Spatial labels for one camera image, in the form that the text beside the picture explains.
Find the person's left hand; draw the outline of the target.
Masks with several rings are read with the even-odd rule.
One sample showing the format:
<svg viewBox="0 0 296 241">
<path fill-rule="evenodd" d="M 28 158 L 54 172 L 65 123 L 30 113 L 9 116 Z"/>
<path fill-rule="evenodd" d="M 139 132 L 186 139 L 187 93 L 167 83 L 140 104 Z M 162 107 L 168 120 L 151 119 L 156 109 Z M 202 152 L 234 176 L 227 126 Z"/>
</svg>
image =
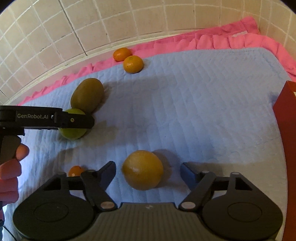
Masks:
<svg viewBox="0 0 296 241">
<path fill-rule="evenodd" d="M 22 173 L 20 161 L 29 154 L 29 148 L 20 144 L 15 157 L 1 164 L 1 202 L 2 206 L 15 203 L 19 198 L 18 177 Z"/>
</svg>

